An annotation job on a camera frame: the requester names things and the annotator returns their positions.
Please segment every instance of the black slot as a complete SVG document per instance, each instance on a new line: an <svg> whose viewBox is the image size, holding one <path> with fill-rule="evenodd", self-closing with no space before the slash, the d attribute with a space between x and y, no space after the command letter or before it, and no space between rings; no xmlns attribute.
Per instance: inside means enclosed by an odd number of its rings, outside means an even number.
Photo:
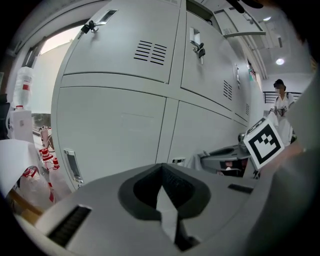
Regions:
<svg viewBox="0 0 320 256"><path fill-rule="evenodd" d="M162 64L162 63L158 63L158 62L155 62L155 61L150 61L150 62L152 62L152 63L156 63L156 64L159 64L159 65L162 65L162 66L163 66L163 64Z"/></svg>
<svg viewBox="0 0 320 256"><path fill-rule="evenodd" d="M143 44L143 43L139 43L139 45L146 46L146 47L151 47L151 45L147 45L147 44Z"/></svg>
<svg viewBox="0 0 320 256"><path fill-rule="evenodd" d="M165 57L165 56L161 56L161 55L159 55L159 54L155 54L155 53L152 53L152 55L159 56L159 57L162 57L162 58L164 58L164 57Z"/></svg>
<svg viewBox="0 0 320 256"><path fill-rule="evenodd" d="M91 209L89 208L77 206L58 225L58 227L56 227L55 230L49 234L49 239L51 239L56 244L65 247L90 212Z"/></svg>
<svg viewBox="0 0 320 256"><path fill-rule="evenodd" d="M144 48L144 47L140 47L140 46L138 46L138 48L140 48L140 49L145 49L145 50L150 50L150 49L148 49L148 48Z"/></svg>
<svg viewBox="0 0 320 256"><path fill-rule="evenodd" d="M160 46L160 47L163 47L163 48L167 48L167 47L165 47L165 46L162 46L162 45L160 45L160 44L156 44L156 43L155 43L155 45L156 45L156 46Z"/></svg>
<svg viewBox="0 0 320 256"><path fill-rule="evenodd" d="M134 55L139 55L139 56L143 56L143 57L147 57L148 58L147 55L142 55L142 54L138 54L138 53L135 53Z"/></svg>
<svg viewBox="0 0 320 256"><path fill-rule="evenodd" d="M163 60L163 59L159 59L159 58L155 58L155 57L151 57L151 59L155 59L155 60L158 60L158 61L164 62L164 60Z"/></svg>
<svg viewBox="0 0 320 256"><path fill-rule="evenodd" d="M140 42L143 42L143 43L147 43L147 44L151 44L151 45L152 45L152 42L146 42L146 41L142 41L142 40L140 40Z"/></svg>
<svg viewBox="0 0 320 256"><path fill-rule="evenodd" d="M154 47L154 48L156 48L156 49L159 49L159 50L161 50L161 51L167 51L167 50L165 50L165 49L161 49L161 48L159 48L159 47Z"/></svg>
<svg viewBox="0 0 320 256"><path fill-rule="evenodd" d="M161 52L161 51L158 51L158 50L153 50L154 52L156 53L160 53L160 54L166 54L165 52Z"/></svg>
<svg viewBox="0 0 320 256"><path fill-rule="evenodd" d="M137 52L140 52L140 53L145 53L145 54L149 54L149 52L147 51L143 51L143 50L136 50Z"/></svg>
<svg viewBox="0 0 320 256"><path fill-rule="evenodd" d="M136 58L136 57L134 57L134 59L137 59L137 60L141 60L141 61L147 61L146 59L143 59L143 58Z"/></svg>
<svg viewBox="0 0 320 256"><path fill-rule="evenodd" d="M247 194L251 194L252 191L254 190L253 187L243 186L238 184L230 184L228 186L228 189L236 190L236 191L247 193Z"/></svg>

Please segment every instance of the ceiling light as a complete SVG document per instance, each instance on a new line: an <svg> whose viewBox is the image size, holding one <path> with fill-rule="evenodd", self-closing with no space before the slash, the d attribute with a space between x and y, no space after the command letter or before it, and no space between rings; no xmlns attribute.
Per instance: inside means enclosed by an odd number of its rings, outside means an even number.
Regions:
<svg viewBox="0 0 320 256"><path fill-rule="evenodd" d="M278 58L275 63L277 63L278 65L282 65L283 63L285 63L285 60L283 58Z"/></svg>

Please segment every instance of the white shirt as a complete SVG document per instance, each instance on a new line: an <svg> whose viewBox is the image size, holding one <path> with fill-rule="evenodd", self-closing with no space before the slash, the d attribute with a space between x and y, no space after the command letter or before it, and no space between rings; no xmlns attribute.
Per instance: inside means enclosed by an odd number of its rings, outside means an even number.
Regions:
<svg viewBox="0 0 320 256"><path fill-rule="evenodd" d="M274 102L274 108L277 110L276 116L279 123L277 131L285 147L290 145L293 133L292 126L286 118L287 111L293 102L295 102L294 96L287 92L285 93L283 99L281 99L281 96L279 96Z"/></svg>

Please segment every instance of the person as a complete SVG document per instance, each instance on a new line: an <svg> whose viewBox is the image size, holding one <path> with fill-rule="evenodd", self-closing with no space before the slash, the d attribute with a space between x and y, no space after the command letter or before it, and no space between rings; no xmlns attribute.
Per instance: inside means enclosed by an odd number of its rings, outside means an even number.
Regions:
<svg viewBox="0 0 320 256"><path fill-rule="evenodd" d="M286 92L286 86L281 79L273 84L275 92L279 96L274 101L274 113L278 119L278 133L285 147L291 144L293 128L286 118L286 113L295 102L294 96Z"/></svg>

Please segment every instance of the railing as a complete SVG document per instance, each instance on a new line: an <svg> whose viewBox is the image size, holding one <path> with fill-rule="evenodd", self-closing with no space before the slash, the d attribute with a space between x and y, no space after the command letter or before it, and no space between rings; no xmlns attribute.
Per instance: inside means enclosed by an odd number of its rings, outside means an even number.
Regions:
<svg viewBox="0 0 320 256"><path fill-rule="evenodd" d="M297 99L299 99L301 92L291 92L288 91L288 93L293 95L294 101L296 102ZM264 91L263 97L264 97L264 103L275 103L276 98L279 96L278 93L275 91Z"/></svg>

